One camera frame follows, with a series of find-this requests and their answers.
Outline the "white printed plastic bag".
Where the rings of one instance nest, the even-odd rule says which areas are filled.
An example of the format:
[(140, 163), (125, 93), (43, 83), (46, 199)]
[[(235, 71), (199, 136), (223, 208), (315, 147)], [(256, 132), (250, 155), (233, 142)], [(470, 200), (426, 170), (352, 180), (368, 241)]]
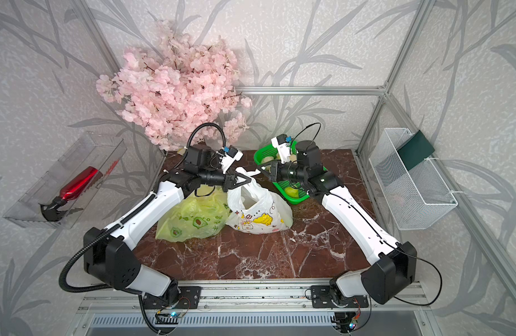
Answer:
[(249, 183), (227, 193), (231, 214), (226, 225), (238, 232), (263, 235), (288, 230), (293, 225), (291, 207), (277, 193), (261, 187), (255, 176), (243, 167), (235, 169), (249, 179)]

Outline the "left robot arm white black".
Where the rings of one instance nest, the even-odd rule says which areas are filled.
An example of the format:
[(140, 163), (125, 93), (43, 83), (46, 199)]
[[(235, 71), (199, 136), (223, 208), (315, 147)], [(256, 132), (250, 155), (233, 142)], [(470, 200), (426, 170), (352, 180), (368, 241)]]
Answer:
[[(208, 146), (189, 147), (181, 162), (159, 177), (157, 186), (127, 214), (104, 229), (90, 229), (84, 246), (66, 263), (59, 286), (68, 293), (86, 293), (112, 288), (136, 295), (152, 295), (172, 305), (181, 296), (178, 280), (143, 265), (133, 253), (144, 235), (169, 210), (202, 185), (219, 186), (224, 192), (237, 189), (250, 179), (231, 169), (243, 156), (230, 146), (213, 151)], [(73, 265), (84, 261), (86, 273), (99, 284), (78, 287), (67, 282)]]

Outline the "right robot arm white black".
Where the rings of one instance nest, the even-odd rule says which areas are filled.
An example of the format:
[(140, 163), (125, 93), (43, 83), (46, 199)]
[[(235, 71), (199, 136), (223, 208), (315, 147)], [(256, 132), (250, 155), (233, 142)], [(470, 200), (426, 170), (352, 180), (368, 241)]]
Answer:
[(294, 143), (281, 134), (271, 140), (280, 156), (259, 169), (271, 182), (298, 183), (312, 198), (333, 214), (357, 242), (369, 264), (367, 269), (349, 271), (331, 281), (336, 302), (356, 295), (384, 305), (415, 278), (417, 251), (400, 243), (382, 229), (354, 200), (349, 189), (332, 171), (325, 169), (320, 149), (314, 141)]

